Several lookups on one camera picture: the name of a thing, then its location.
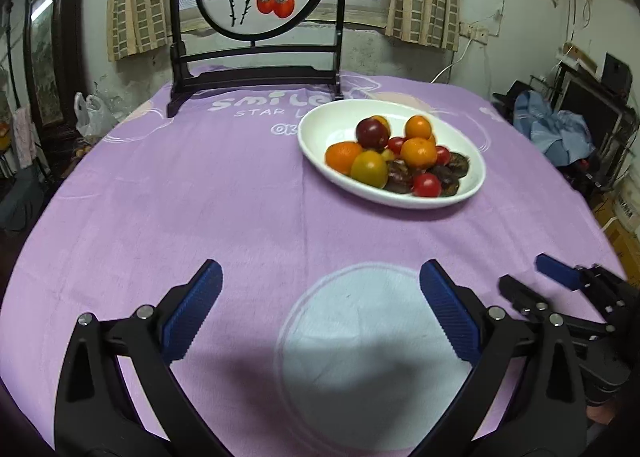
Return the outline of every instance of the fruit bowl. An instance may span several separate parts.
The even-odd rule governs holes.
[[[324,162],[326,149],[333,144],[355,140],[356,125],[372,115],[384,116],[391,127],[391,136],[402,136],[407,120],[422,114],[433,127],[439,145],[464,154],[469,159],[469,171],[460,179],[460,189],[450,197],[424,198],[380,190],[344,176]],[[298,144],[305,157],[329,181],[347,192],[379,204],[406,209],[436,209],[462,202],[474,195],[484,182],[486,166],[480,151],[458,129],[433,114],[397,103],[379,100],[339,100],[309,111],[298,126]]]

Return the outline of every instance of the white plastic bag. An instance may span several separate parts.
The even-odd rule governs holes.
[[[76,129],[89,144],[96,144],[118,124],[104,101],[92,94],[85,101],[82,94],[76,93],[74,109],[78,118]]]

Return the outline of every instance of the orange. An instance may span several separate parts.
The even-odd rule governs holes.
[[[361,153],[362,147],[356,142],[336,143],[326,149],[324,153],[324,162],[334,170],[348,176],[351,171],[353,161]]]
[[[408,140],[411,138],[428,140],[431,137],[431,123],[427,118],[419,114],[411,116],[404,124],[404,137]]]
[[[386,131],[389,133],[389,135],[391,135],[391,126],[389,125],[389,122],[386,120],[385,116],[378,116],[376,114],[375,116],[371,116],[371,117],[379,121],[380,123],[382,123],[385,126]]]
[[[435,142],[424,138],[411,138],[402,144],[400,157],[412,168],[431,168],[436,164],[438,153]]]

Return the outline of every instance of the purple tablecloth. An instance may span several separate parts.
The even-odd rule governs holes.
[[[436,258],[486,305],[506,273],[597,313],[533,271],[545,251],[622,275],[588,207],[548,161],[470,92],[344,76],[347,97],[409,103],[482,151],[477,196],[436,211],[378,206],[303,159],[297,123],[322,88],[199,94],[168,120],[169,86],[119,125],[62,185],[29,237],[0,312],[0,374],[52,443],[58,374],[76,317],[130,315],[212,258],[223,291],[178,381],[238,457],[410,452],[468,373],[417,283]],[[162,430],[124,360],[145,426]],[[499,420],[505,390],[486,420]]]

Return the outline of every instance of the wall switch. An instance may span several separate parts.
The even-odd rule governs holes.
[[[472,34],[474,34],[473,25],[460,22],[460,36],[466,36],[467,38],[471,38]]]
[[[473,40],[485,45],[489,43],[489,30],[487,28],[478,26],[475,31]]]

